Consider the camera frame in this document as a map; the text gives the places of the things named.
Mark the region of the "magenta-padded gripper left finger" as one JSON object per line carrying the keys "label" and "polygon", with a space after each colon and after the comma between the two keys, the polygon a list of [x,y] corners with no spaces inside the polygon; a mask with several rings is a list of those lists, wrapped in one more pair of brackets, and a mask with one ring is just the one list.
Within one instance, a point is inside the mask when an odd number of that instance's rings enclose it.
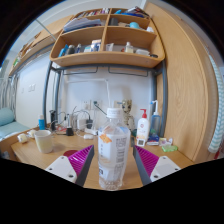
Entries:
{"label": "magenta-padded gripper left finger", "polygon": [[69,157],[60,156],[46,171],[61,177],[67,181],[83,186],[94,156],[94,146],[90,145],[81,149]]}

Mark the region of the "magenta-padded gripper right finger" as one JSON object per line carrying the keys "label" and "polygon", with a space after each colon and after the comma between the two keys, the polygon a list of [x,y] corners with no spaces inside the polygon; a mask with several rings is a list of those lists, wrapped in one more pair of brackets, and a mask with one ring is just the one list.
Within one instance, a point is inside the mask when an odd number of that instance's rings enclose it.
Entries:
{"label": "magenta-padded gripper right finger", "polygon": [[133,156],[143,185],[150,184],[180,170],[167,156],[158,157],[146,149],[135,145]]}

